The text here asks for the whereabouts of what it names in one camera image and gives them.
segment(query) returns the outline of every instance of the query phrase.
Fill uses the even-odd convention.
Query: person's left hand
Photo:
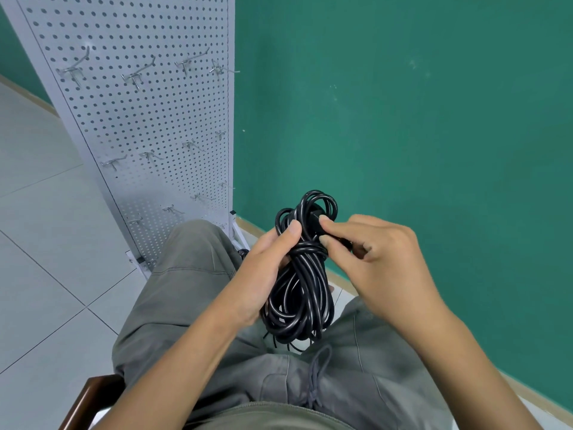
[[[285,256],[298,243],[301,230],[300,223],[293,220],[280,236],[274,229],[264,234],[216,298],[223,306],[221,310],[238,322],[239,327],[252,325],[258,318],[277,280],[278,269],[288,262]]]

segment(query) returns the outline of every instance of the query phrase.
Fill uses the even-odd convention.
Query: drawstring
[[[320,355],[324,351],[328,351],[328,356],[326,356],[326,361],[322,366],[320,366]],[[332,357],[332,346],[330,344],[324,345],[316,354],[313,356],[311,360],[311,364],[308,367],[308,394],[306,396],[306,401],[303,401],[302,405],[306,408],[315,410],[315,406],[319,405],[322,407],[322,402],[319,398],[319,382],[320,378],[324,374],[326,367],[328,366],[328,362],[330,362],[330,358]]]

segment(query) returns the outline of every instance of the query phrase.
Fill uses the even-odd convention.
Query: chair armrest
[[[60,430],[88,430],[96,413],[114,405],[125,389],[121,376],[90,377],[66,415]]]

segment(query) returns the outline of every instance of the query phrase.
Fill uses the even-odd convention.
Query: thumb
[[[303,227],[298,220],[290,222],[288,228],[273,241],[273,244],[267,249],[269,256],[280,262],[283,257],[291,250],[292,246],[300,240],[300,234]]]
[[[319,237],[320,242],[328,251],[328,256],[338,267],[344,270],[344,273],[350,277],[357,267],[360,266],[361,260],[356,258],[345,248],[340,241],[328,235]]]

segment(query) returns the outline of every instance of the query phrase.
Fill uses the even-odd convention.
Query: white pegboard
[[[229,232],[233,74],[212,69],[234,66],[234,0],[2,3],[134,254],[153,266],[171,228],[192,218]],[[58,73],[87,48],[79,85]],[[122,79],[152,60],[139,89]]]

